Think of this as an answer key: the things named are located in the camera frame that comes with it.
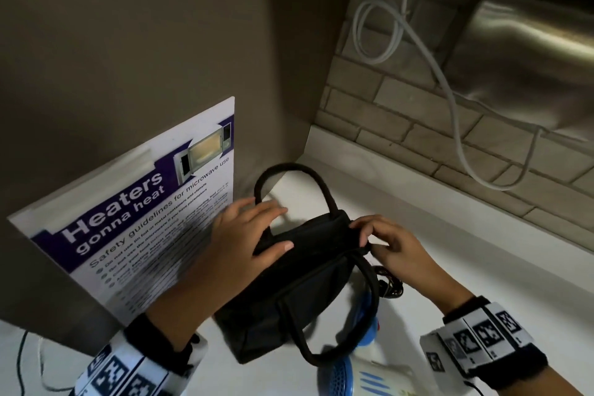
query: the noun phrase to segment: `paper towel dispenser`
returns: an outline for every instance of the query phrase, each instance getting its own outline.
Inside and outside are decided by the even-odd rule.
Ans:
[[[479,0],[444,68],[464,98],[594,140],[594,0]]]

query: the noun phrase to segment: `paper sign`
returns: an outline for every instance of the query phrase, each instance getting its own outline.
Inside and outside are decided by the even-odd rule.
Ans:
[[[232,202],[234,110],[229,98],[8,219],[127,325]]]

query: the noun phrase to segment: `person's left hand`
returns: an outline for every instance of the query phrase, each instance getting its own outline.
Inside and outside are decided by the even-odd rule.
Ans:
[[[236,200],[214,220],[210,246],[188,270],[188,279],[196,278],[212,285],[212,291],[221,298],[221,305],[293,248],[290,241],[280,242],[254,256],[264,230],[287,209],[270,200],[241,212],[253,202],[253,197]]]

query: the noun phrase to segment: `black handbag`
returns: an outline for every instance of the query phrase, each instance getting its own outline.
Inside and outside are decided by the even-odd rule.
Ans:
[[[305,360],[325,366],[350,354],[363,339],[377,312],[380,285],[375,270],[364,258],[369,243],[363,248],[359,246],[359,229],[349,228],[348,215],[338,209],[330,190],[314,170],[297,163],[272,166],[256,182],[256,203],[262,201],[266,180],[285,171],[302,171],[313,177],[330,212],[279,235],[266,229],[255,254],[284,240],[292,241],[294,248],[224,305],[214,318],[240,363],[257,359],[292,339]],[[302,330],[342,291],[354,266],[367,281],[371,304],[344,340],[328,351],[314,354]],[[387,293],[385,282],[382,284]]]

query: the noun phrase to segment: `black wristband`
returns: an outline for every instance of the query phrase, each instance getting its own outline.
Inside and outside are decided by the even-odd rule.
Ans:
[[[489,303],[490,301],[484,296],[474,296],[444,316],[444,324],[460,319]],[[538,376],[547,366],[546,355],[534,344],[528,344],[499,360],[477,367],[472,374],[479,377],[495,391],[499,391],[517,381],[525,381]]]
[[[192,368],[188,364],[192,345],[188,343],[182,351],[175,352],[163,332],[157,329],[144,313],[136,317],[123,330],[123,334],[142,355],[179,376],[183,376]],[[199,341],[200,338],[196,334],[190,340],[194,344]]]

